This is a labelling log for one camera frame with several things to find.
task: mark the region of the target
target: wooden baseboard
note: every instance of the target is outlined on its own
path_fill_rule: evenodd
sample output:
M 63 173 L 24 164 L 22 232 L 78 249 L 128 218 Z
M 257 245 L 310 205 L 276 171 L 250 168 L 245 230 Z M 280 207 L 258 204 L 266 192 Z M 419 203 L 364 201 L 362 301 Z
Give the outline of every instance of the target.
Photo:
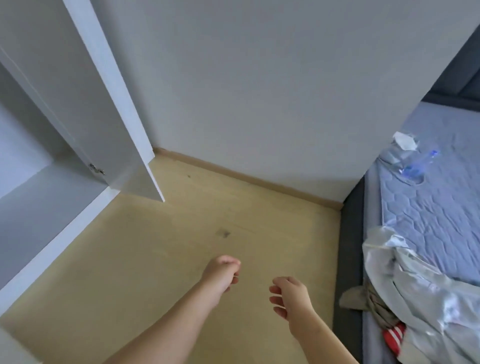
M 201 159 L 186 156 L 185 154 L 182 154 L 182 153 L 172 152 L 164 148 L 154 148 L 154 152 L 156 154 L 169 157 L 171 159 L 179 160 L 180 162 L 191 164 L 193 166 L 200 167 L 205 170 L 211 170 L 212 172 L 224 174 L 226 176 L 236 178 L 237 180 L 240 180 L 240 181 L 248 182 L 260 187 L 268 188 L 269 190 L 280 192 L 281 194 L 288 194 L 293 197 L 301 198 L 302 200 L 310 201 L 318 205 L 332 208 L 334 210 L 341 210 L 343 207 L 343 203 L 341 202 L 328 200 L 326 198 L 315 196 L 314 194 L 309 194 L 307 192 L 296 190 L 295 188 L 292 188 L 292 187 L 287 187 L 281 184 L 265 181 L 257 177 L 249 176 L 247 174 L 235 172 L 234 170 L 229 170 L 228 168 L 219 166 L 217 164 L 205 162 L 204 160 L 201 160 Z

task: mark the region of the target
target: hand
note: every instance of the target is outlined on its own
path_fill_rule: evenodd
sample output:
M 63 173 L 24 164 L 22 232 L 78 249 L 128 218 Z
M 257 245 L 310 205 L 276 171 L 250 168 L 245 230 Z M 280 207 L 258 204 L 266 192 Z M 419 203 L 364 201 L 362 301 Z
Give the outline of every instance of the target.
M 307 287 L 293 277 L 276 277 L 273 284 L 269 288 L 270 292 L 281 295 L 270 297 L 270 302 L 278 305 L 273 310 L 288 321 L 290 332 L 296 336 L 297 326 L 302 321 L 299 317 L 317 315 L 312 307 Z
M 208 262 L 200 279 L 200 285 L 210 290 L 217 302 L 224 292 L 230 290 L 230 284 L 237 284 L 241 262 L 232 256 L 221 255 Z

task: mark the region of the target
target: white wardrobe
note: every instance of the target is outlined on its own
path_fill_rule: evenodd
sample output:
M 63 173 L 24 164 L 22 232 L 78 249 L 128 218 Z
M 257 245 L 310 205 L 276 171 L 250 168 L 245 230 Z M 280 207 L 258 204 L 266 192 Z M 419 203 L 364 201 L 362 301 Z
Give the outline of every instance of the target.
M 0 315 L 123 191 L 163 201 L 89 0 L 0 0 Z

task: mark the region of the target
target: wooden floor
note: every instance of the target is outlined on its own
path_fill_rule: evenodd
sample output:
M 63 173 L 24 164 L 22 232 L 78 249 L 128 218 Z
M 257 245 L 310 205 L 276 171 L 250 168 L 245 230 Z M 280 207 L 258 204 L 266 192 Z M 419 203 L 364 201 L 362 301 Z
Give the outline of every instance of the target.
M 167 202 L 120 194 L 0 318 L 46 364 L 101 363 L 147 328 L 217 254 L 240 283 L 210 315 L 189 363 L 305 363 L 268 301 L 277 275 L 309 288 L 331 325 L 340 213 L 157 156 Z

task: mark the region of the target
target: forearm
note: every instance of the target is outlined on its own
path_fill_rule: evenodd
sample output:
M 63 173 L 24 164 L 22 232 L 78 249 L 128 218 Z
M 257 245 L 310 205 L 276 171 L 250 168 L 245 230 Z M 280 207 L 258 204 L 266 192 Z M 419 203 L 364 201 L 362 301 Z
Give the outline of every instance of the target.
M 161 319 L 105 364 L 182 364 L 216 304 L 208 287 L 197 283 Z
M 313 311 L 295 317 L 295 338 L 309 364 L 358 364 L 328 325 Z

